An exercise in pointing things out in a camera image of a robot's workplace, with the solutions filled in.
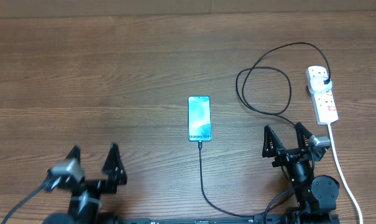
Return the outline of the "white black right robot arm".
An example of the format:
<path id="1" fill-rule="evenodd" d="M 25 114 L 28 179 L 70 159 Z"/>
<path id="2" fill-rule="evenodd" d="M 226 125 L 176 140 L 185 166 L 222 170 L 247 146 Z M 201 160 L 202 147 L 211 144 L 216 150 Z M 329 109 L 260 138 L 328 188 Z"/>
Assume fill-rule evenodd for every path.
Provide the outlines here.
<path id="1" fill-rule="evenodd" d="M 339 223 L 333 215 L 339 196 L 339 182 L 328 175 L 315 176 L 315 163 L 319 162 L 331 147 L 326 136 L 315 136 L 301 123 L 294 126 L 298 147 L 287 149 L 274 130 L 264 127 L 262 156 L 273 158 L 273 167 L 284 168 L 290 178 L 291 188 L 277 195 L 267 205 L 262 221 L 268 223 L 271 206 L 290 192 L 296 197 L 297 206 L 286 209 L 277 223 Z"/>

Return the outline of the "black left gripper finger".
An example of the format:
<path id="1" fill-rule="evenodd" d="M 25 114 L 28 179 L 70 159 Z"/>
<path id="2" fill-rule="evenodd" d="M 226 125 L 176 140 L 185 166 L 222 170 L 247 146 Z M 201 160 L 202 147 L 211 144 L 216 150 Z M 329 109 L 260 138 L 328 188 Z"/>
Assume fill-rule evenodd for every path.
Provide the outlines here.
<path id="1" fill-rule="evenodd" d="M 75 145 L 73 146 L 72 150 L 66 156 L 66 159 L 76 159 L 78 163 L 81 163 L 81 149 Z"/>
<path id="2" fill-rule="evenodd" d="M 110 185 L 127 184 L 127 174 L 121 161 L 119 146 L 115 142 L 111 144 L 102 172 L 108 176 L 106 182 Z"/>

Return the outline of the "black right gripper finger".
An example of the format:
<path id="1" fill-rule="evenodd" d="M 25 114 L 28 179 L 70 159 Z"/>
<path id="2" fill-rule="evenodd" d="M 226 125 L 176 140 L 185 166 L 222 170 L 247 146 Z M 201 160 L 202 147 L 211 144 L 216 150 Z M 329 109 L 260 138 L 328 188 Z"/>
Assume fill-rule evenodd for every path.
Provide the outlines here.
<path id="1" fill-rule="evenodd" d="M 275 134 L 273 129 L 266 125 L 264 127 L 264 145 L 262 150 L 262 157 L 276 157 L 279 151 L 284 150 L 285 147 Z"/>
<path id="2" fill-rule="evenodd" d="M 301 122 L 298 122 L 294 126 L 296 131 L 296 138 L 299 148 L 306 148 L 308 146 L 308 141 L 313 136 L 313 134 L 308 131 Z"/>

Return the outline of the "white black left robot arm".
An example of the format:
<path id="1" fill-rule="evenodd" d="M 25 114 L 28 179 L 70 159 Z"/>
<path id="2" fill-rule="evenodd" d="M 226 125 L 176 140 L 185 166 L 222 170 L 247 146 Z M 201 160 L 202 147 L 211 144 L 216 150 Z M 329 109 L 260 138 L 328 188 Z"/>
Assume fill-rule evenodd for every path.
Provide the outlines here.
<path id="1" fill-rule="evenodd" d="M 21 206 L 40 191 L 50 193 L 56 188 L 71 193 L 68 211 L 53 213 L 44 220 L 44 223 L 99 223 L 101 195 L 116 194 L 118 186 L 127 184 L 127 174 L 116 143 L 110 146 L 102 172 L 108 176 L 107 179 L 86 179 L 81 166 L 81 149 L 74 146 L 66 158 L 47 170 L 47 177 L 42 184 L 8 212 L 2 224 L 6 224 Z"/>

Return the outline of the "blue screen smartphone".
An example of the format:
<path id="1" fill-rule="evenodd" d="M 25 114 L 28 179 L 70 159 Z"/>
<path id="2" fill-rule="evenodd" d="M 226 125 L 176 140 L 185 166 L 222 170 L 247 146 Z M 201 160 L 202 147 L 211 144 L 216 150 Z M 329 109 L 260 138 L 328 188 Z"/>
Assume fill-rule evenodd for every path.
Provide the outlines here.
<path id="1" fill-rule="evenodd" d="M 188 97 L 188 139 L 192 142 L 212 140 L 209 96 Z"/>

